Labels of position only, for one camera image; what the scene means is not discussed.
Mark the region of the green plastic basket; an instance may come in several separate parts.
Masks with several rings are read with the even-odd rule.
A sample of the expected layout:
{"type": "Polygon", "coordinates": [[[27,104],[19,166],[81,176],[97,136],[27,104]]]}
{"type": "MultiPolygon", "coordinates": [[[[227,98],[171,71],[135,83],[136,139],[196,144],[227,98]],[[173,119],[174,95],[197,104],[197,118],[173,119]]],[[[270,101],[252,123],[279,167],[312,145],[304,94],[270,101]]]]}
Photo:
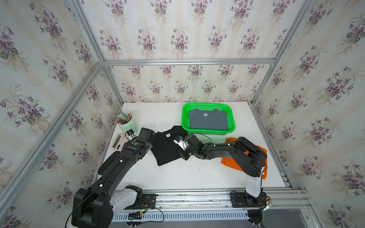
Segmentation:
{"type": "Polygon", "coordinates": [[[181,118],[181,126],[188,133],[199,133],[204,135],[226,135],[228,133],[234,132],[236,128],[236,124],[234,121],[233,111],[226,104],[209,104],[209,103],[187,103],[182,107],[182,118],[181,118]],[[188,113],[194,109],[199,109],[202,111],[213,111],[214,109],[218,109],[220,111],[224,111],[227,114],[227,124],[228,131],[217,131],[217,130],[202,130],[202,129],[191,129],[188,113]]]}

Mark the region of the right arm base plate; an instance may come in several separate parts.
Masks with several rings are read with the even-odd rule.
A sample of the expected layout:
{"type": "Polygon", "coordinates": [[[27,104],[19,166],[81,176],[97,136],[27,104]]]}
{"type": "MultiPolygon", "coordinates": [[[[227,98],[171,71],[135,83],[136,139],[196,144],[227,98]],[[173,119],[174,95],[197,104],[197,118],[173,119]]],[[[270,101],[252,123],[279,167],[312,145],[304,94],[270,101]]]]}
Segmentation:
{"type": "Polygon", "coordinates": [[[233,208],[265,208],[271,200],[265,192],[261,192],[259,197],[255,198],[246,191],[231,191],[229,197],[233,208]]]}

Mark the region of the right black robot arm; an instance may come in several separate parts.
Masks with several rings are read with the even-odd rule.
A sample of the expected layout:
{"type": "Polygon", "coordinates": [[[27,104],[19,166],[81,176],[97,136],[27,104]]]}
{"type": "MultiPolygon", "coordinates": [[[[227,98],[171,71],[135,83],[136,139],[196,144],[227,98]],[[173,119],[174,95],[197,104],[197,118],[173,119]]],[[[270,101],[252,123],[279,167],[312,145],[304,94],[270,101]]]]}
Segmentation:
{"type": "Polygon", "coordinates": [[[245,137],[239,137],[230,143],[202,143],[194,134],[189,134],[186,137],[177,136],[174,143],[181,148],[178,153],[186,161],[191,156],[201,160],[232,158],[247,174],[245,193],[252,198],[261,195],[262,176],[267,169],[267,153],[245,137]]]}

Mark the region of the black t-shirt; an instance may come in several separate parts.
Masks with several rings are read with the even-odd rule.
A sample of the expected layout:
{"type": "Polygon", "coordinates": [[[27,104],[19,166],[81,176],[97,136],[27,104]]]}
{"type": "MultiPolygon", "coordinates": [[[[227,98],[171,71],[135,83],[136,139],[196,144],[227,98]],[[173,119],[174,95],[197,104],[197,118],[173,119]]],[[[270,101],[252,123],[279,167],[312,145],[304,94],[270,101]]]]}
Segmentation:
{"type": "Polygon", "coordinates": [[[181,158],[178,153],[181,147],[174,142],[177,136],[181,136],[182,138],[187,136],[187,132],[181,126],[177,125],[173,126],[170,130],[155,134],[151,151],[156,158],[158,166],[181,158]]]}

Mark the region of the grey t-shirt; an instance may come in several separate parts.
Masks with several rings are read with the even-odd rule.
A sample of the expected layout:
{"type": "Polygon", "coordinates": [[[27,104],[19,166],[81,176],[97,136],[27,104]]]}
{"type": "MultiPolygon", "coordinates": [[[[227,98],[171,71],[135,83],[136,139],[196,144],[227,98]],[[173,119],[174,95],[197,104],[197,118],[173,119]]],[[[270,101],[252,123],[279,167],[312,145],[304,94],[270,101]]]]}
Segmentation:
{"type": "Polygon", "coordinates": [[[202,130],[228,131],[227,114],[224,111],[202,111],[194,109],[188,113],[190,128],[202,130]]]}

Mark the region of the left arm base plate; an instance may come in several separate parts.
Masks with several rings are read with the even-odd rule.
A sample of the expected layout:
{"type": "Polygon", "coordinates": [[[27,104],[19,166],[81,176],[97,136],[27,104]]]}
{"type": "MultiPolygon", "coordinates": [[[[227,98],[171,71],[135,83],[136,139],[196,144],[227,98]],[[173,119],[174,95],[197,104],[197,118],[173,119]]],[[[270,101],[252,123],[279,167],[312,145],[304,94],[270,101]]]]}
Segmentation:
{"type": "Polygon", "coordinates": [[[136,202],[125,210],[155,209],[157,194],[142,194],[137,196],[136,202]]]}

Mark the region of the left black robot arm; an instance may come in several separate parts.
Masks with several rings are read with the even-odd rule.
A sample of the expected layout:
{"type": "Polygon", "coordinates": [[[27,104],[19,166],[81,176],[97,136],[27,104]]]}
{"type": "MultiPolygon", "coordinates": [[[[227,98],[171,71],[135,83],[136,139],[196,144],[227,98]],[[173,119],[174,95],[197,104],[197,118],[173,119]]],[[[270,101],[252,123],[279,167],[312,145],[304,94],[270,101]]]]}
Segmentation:
{"type": "Polygon", "coordinates": [[[80,188],[74,195],[73,209],[67,219],[77,228],[108,228],[114,213],[135,204],[138,191],[136,186],[126,188],[125,202],[112,205],[114,191],[133,165],[152,149],[155,132],[142,128],[139,136],[126,142],[121,151],[115,151],[100,166],[100,178],[87,189],[80,188]]]}

